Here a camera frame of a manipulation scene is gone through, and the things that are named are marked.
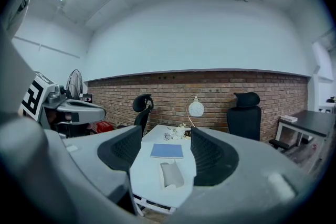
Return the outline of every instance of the red object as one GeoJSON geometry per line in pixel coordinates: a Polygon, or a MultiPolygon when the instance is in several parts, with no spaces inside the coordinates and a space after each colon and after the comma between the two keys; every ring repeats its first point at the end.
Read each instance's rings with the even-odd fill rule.
{"type": "Polygon", "coordinates": [[[113,126],[106,122],[106,121],[101,121],[97,123],[97,133],[105,133],[113,131],[113,126]]]}

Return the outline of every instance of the office chair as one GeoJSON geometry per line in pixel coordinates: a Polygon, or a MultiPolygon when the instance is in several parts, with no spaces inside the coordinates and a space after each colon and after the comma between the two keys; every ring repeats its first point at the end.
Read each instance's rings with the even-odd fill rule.
{"type": "MultiPolygon", "coordinates": [[[[230,134],[260,141],[261,108],[260,97],[255,92],[234,93],[237,107],[227,111],[227,124],[230,134]]],[[[269,143],[275,148],[287,150],[289,145],[272,139],[269,143]]]]}
{"type": "Polygon", "coordinates": [[[135,118],[134,125],[140,125],[142,127],[142,135],[146,128],[149,113],[154,108],[153,99],[151,94],[142,94],[134,99],[133,110],[135,112],[140,112],[135,118]],[[147,108],[147,102],[151,101],[151,104],[147,108]]]}

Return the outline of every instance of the chair headrest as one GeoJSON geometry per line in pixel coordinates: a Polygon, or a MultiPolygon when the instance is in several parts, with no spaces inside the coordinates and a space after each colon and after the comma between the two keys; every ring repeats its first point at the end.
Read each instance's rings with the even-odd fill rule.
{"type": "Polygon", "coordinates": [[[146,94],[139,95],[133,101],[133,110],[135,112],[144,111],[146,109],[146,105],[147,105],[148,100],[150,100],[151,103],[153,104],[151,94],[146,93],[146,94]]]}
{"type": "Polygon", "coordinates": [[[249,108],[260,103],[260,97],[255,92],[234,93],[238,108],[249,108]]]}

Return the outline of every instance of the lamp arm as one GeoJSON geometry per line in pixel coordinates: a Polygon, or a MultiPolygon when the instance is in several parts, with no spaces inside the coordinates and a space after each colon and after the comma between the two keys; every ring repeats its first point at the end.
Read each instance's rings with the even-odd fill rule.
{"type": "Polygon", "coordinates": [[[189,99],[190,99],[191,97],[193,97],[193,96],[197,96],[197,94],[192,94],[191,96],[189,96],[189,98],[188,98],[188,100],[187,100],[187,102],[186,102],[186,104],[185,104],[185,112],[187,113],[187,117],[188,117],[188,119],[190,120],[190,123],[191,123],[194,127],[196,127],[195,124],[191,121],[191,119],[190,119],[190,117],[189,117],[189,115],[188,115],[188,108],[187,108],[187,106],[188,106],[188,101],[189,101],[189,99]]]}

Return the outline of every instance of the lamp shade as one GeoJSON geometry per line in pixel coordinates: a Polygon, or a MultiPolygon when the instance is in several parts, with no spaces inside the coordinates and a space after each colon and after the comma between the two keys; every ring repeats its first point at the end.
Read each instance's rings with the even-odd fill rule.
{"type": "Polygon", "coordinates": [[[200,117],[204,113],[204,106],[199,102],[197,96],[194,101],[189,105],[189,114],[192,117],[200,117]]]}

